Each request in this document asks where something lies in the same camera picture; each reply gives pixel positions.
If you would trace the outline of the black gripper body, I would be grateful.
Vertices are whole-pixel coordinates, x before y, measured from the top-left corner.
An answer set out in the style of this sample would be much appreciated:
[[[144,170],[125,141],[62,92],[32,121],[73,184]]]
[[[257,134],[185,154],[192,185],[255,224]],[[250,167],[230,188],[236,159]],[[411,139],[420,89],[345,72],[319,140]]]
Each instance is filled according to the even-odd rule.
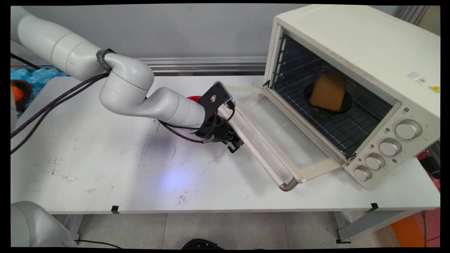
[[[209,119],[201,125],[201,128],[212,127],[224,121],[225,119]],[[222,125],[219,125],[217,128],[197,130],[195,132],[195,135],[202,139],[209,139],[212,135],[214,135],[215,137],[212,142],[222,142],[224,144],[227,144],[228,142],[230,142],[230,132],[232,132],[231,128],[226,122]]]

